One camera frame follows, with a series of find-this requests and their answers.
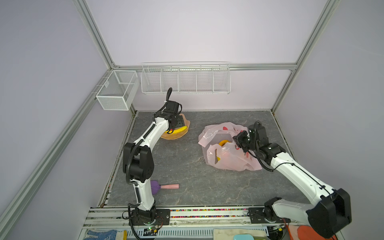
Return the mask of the long yellow banana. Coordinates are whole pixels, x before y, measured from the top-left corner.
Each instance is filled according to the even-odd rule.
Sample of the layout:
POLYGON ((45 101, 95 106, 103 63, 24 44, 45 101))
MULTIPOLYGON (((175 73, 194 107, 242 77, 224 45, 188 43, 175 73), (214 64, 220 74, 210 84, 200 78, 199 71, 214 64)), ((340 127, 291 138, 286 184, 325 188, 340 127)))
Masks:
POLYGON ((229 146, 231 142, 229 140, 223 140, 218 143, 219 148, 215 150, 216 162, 219 162, 223 156, 225 156, 229 151, 229 146))

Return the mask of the small yellow banana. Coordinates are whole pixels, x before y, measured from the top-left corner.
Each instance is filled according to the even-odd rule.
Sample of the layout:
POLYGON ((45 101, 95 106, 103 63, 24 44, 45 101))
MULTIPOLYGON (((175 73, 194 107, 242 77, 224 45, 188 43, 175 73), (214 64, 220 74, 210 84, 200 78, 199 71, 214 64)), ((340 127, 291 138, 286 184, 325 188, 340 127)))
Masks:
POLYGON ((188 129, 187 126, 183 126, 183 127, 181 127, 181 128, 178 128, 178 129, 174 130, 174 131, 173 131, 173 134, 181 133, 181 132, 183 132, 183 131, 185 131, 185 130, 187 130, 187 129, 188 129))

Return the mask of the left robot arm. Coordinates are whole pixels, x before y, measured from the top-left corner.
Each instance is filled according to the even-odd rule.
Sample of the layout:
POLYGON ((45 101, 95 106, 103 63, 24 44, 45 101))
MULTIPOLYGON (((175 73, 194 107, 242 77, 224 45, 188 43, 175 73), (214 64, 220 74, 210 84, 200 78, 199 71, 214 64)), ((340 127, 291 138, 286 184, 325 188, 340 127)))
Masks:
POLYGON ((163 134, 174 134, 181 126, 182 105, 170 100, 169 88, 165 104, 152 115, 152 123, 133 143, 123 148, 123 173, 126 182, 133 186, 137 202, 128 204, 129 214, 138 218, 140 224, 156 222, 156 201, 151 188, 151 176, 155 169, 152 149, 163 134))

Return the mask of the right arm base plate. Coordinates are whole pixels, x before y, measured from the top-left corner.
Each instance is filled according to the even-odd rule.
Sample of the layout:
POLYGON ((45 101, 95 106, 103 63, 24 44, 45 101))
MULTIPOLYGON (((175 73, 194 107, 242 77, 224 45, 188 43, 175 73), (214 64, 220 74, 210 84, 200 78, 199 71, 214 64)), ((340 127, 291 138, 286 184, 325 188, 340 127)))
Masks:
POLYGON ((279 218, 272 210, 265 207, 249 208, 247 216, 252 224, 288 224, 291 222, 290 219, 279 218))

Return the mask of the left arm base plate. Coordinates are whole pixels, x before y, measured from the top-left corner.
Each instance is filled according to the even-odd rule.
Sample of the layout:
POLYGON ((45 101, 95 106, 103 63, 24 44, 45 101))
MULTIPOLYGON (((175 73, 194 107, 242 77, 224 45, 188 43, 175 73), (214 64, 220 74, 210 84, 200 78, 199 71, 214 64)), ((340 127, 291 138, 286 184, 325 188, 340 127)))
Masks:
POLYGON ((170 209, 153 209, 149 211, 134 209, 131 211, 130 219, 133 226, 167 226, 170 224, 170 214, 170 209))

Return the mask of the pink fruit print plastic bag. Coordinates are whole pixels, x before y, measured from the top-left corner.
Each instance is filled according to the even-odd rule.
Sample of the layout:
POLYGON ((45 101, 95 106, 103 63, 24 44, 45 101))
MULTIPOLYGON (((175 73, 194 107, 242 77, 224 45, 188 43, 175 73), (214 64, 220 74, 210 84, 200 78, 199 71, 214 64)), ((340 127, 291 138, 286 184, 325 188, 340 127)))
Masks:
POLYGON ((258 160, 249 153, 244 153, 233 140, 233 137, 247 130, 246 127, 231 122, 206 126, 198 138, 206 164, 217 169, 238 172, 261 170, 258 160))

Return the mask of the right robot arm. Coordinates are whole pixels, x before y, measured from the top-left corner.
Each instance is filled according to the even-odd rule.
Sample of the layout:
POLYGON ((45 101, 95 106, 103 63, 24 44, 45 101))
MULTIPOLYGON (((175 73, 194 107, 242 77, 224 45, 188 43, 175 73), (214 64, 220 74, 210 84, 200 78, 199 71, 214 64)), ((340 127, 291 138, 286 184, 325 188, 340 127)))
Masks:
POLYGON ((298 164, 277 143, 271 143, 260 121, 233 137, 236 146, 256 158, 268 172, 280 172, 309 200, 309 204, 290 202, 275 197, 264 204, 261 216, 269 223, 278 220, 309 225, 325 239, 352 222, 351 197, 344 189, 335 189, 298 164))

